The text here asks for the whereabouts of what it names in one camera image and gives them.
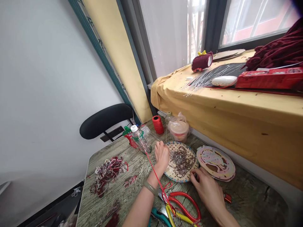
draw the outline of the red packaging box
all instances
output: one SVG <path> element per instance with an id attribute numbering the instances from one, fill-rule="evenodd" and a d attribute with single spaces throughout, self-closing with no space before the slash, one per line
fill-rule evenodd
<path id="1" fill-rule="evenodd" d="M 303 67 L 243 72 L 235 87 L 303 90 Z"/>

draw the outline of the spool of red thread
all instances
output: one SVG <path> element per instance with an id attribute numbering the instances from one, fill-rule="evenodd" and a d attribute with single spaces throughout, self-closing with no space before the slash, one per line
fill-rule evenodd
<path id="1" fill-rule="evenodd" d="M 155 131 L 157 134 L 163 134 L 164 133 L 164 128 L 162 125 L 161 118 L 159 116 L 154 116 L 152 119 L 152 123 L 154 124 Z"/>

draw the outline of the electrical outlet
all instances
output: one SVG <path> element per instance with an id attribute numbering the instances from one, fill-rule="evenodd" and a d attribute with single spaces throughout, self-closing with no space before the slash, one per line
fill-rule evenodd
<path id="1" fill-rule="evenodd" d="M 109 136 L 111 136 L 112 138 L 119 135 L 120 133 L 124 132 L 124 129 L 122 128 L 122 126 L 119 126 L 118 128 L 114 129 L 113 131 L 111 131 L 110 133 L 108 133 Z M 103 142 L 106 142 L 108 140 L 110 140 L 106 135 L 100 137 L 100 139 Z"/>

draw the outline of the white egg-shaped object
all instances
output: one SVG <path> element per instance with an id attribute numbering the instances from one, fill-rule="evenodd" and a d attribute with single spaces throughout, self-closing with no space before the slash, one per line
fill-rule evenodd
<path id="1" fill-rule="evenodd" d="M 235 83 L 237 80 L 237 77 L 235 76 L 220 76 L 212 79 L 211 83 L 214 86 L 218 87 L 226 87 L 226 86 L 231 86 Z"/>

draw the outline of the window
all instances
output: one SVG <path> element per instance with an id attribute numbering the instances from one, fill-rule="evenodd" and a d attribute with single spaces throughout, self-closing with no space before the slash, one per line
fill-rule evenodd
<path id="1" fill-rule="evenodd" d="M 202 47 L 205 0 L 188 0 L 187 8 L 187 58 L 188 63 L 190 63 L 197 56 L 197 53 Z"/>
<path id="2" fill-rule="evenodd" d="M 299 18 L 291 0 L 231 0 L 220 47 L 286 32 Z"/>
<path id="3" fill-rule="evenodd" d="M 206 0 L 140 0 L 157 77 L 190 63 L 203 44 Z"/>

